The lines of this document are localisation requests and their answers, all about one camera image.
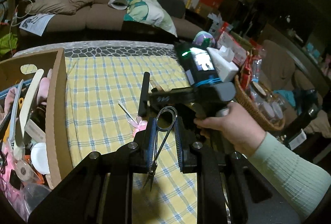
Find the person right hand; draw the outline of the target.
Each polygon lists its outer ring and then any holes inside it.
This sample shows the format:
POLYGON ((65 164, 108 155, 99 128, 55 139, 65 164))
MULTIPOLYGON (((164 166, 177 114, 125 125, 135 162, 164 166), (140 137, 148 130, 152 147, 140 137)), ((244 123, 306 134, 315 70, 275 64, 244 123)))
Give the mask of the person right hand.
POLYGON ((204 129, 220 131, 233 144, 236 151, 252 156, 262 144, 266 131, 238 103, 228 104, 228 115, 195 119, 194 123, 204 129))

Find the light green sleeve forearm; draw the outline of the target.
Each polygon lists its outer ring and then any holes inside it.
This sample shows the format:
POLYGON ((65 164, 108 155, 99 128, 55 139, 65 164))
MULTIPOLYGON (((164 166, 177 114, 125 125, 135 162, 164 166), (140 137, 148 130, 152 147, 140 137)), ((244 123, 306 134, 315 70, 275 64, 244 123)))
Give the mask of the light green sleeve forearm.
POLYGON ((330 188, 330 174, 295 154, 266 133, 248 161, 297 212, 302 221, 318 207, 330 188))

